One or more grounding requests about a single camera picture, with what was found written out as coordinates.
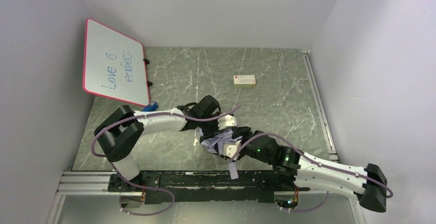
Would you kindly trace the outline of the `light purple folding umbrella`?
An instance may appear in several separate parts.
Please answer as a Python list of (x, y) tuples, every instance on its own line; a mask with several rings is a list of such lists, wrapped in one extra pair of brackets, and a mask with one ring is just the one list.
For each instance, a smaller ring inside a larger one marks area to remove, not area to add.
[(201, 137), (201, 130), (199, 130), (199, 134), (200, 134), (200, 138), (199, 138), (199, 143), (200, 145), (205, 148), (208, 152), (218, 155), (219, 157), (222, 157), (223, 159), (225, 159), (228, 162), (228, 167), (229, 167), (229, 173), (230, 173), (230, 179), (231, 180), (235, 180), (239, 178), (238, 175), (238, 171), (237, 171), (237, 167), (235, 162), (239, 159), (241, 159), (240, 157), (238, 157), (237, 160), (234, 160), (233, 158), (228, 158), (226, 156), (223, 155), (223, 145), (226, 142), (236, 142), (241, 140), (241, 147), (243, 144), (246, 143), (246, 141), (253, 135), (253, 132), (251, 130), (250, 127), (248, 126), (237, 126), (237, 127), (232, 127), (232, 128), (228, 128), (225, 130), (221, 130), (219, 131), (215, 136), (213, 136), (212, 138), (204, 138)]

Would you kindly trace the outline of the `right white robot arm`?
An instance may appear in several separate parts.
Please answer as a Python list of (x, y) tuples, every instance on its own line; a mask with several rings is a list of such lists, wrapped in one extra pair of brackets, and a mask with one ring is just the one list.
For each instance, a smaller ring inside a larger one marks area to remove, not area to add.
[(230, 162), (249, 156), (271, 165), (297, 188), (341, 194), (373, 212), (386, 212), (387, 200), (393, 197), (387, 177), (378, 165), (350, 166), (324, 160), (297, 149), (276, 134), (256, 133), (224, 152)]

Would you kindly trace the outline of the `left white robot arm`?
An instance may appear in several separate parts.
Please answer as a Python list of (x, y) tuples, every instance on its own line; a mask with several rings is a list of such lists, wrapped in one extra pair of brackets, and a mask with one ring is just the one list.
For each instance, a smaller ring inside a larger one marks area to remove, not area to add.
[(210, 95), (198, 103), (191, 102), (164, 111), (134, 111), (124, 105), (95, 130), (91, 152), (96, 157), (106, 158), (132, 188), (135, 184), (143, 184), (142, 172), (131, 156), (140, 137), (199, 129), (203, 136), (211, 138), (236, 124), (233, 114), (222, 113), (219, 102)]

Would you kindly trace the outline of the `small white cardboard box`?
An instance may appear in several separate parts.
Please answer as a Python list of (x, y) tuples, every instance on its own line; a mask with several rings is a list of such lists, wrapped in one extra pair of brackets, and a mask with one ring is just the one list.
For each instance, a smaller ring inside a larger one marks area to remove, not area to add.
[(235, 75), (233, 76), (233, 84), (235, 88), (255, 87), (255, 75)]

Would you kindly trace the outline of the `blue whiteboard marker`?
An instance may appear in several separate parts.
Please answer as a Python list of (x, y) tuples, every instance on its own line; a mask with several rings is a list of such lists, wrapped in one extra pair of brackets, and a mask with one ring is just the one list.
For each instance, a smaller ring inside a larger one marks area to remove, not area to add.
[(145, 106), (141, 111), (143, 112), (150, 112), (150, 111), (157, 111), (159, 108), (159, 105), (152, 101), (147, 106)]

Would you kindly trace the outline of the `red framed whiteboard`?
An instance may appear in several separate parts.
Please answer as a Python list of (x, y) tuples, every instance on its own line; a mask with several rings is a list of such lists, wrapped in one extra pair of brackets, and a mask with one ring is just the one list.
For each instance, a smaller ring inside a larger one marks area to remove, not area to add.
[(92, 18), (85, 23), (83, 89), (139, 106), (150, 103), (143, 44)]

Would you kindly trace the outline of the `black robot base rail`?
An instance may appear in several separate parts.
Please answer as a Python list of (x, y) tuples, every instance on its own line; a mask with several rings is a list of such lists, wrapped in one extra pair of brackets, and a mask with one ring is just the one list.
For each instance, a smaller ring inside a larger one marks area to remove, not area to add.
[(272, 170), (239, 171), (231, 179), (228, 171), (143, 171), (135, 186), (112, 174), (107, 191), (123, 196), (144, 194), (145, 204), (201, 201), (245, 201), (274, 203), (275, 193), (293, 192), (294, 182)]

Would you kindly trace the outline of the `aluminium frame rail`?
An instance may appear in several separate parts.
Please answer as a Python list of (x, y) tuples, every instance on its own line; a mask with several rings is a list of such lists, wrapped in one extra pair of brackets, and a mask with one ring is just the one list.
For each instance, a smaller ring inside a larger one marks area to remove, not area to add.
[[(310, 189), (328, 191), (353, 198), (354, 192), (343, 185), (314, 176), (298, 179), (295, 187), (279, 184), (278, 174), (272, 171), (243, 171), (239, 178), (231, 180), (227, 172), (152, 172), (144, 173), (145, 183), (156, 191), (157, 188), (176, 190), (249, 190), (258, 189), (270, 192), (291, 192), (294, 188), (302, 191)], [(124, 183), (114, 172), (66, 172), (61, 177), (57, 194), (60, 195), (121, 195), (138, 196), (141, 188)]]

